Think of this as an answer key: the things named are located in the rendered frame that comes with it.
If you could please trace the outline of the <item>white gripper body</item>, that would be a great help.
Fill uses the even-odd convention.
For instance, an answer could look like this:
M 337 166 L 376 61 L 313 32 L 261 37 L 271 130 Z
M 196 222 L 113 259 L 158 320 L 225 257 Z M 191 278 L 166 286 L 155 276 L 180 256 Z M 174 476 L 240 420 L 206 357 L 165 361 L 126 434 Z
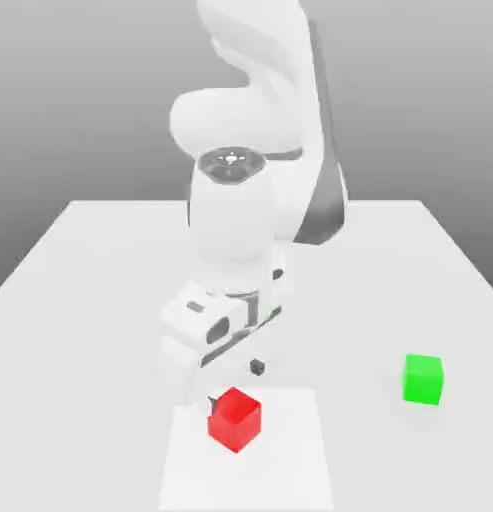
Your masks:
M 180 334 L 169 333 L 160 341 L 160 377 L 168 394 L 188 394 L 194 382 L 207 382 L 215 393 L 244 381 L 247 362 L 256 357 L 267 364 L 283 343 L 277 333 L 278 318 L 284 313 L 277 306 L 254 327 L 243 327 L 208 345 L 195 346 Z

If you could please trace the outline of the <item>small red cube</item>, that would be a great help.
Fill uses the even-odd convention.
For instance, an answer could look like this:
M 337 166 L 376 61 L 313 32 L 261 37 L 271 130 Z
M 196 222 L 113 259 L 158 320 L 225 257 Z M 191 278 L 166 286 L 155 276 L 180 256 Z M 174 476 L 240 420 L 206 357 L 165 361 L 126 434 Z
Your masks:
M 236 387 L 217 399 L 207 419 L 209 436 L 234 453 L 245 448 L 261 426 L 262 404 Z

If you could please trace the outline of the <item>small green cube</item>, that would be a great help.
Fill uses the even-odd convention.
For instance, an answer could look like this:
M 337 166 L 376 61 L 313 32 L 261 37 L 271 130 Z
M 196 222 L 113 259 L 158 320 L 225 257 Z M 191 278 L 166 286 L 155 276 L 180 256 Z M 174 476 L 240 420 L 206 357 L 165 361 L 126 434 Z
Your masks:
M 438 406 L 444 386 L 444 369 L 439 357 L 407 354 L 402 376 L 405 401 Z

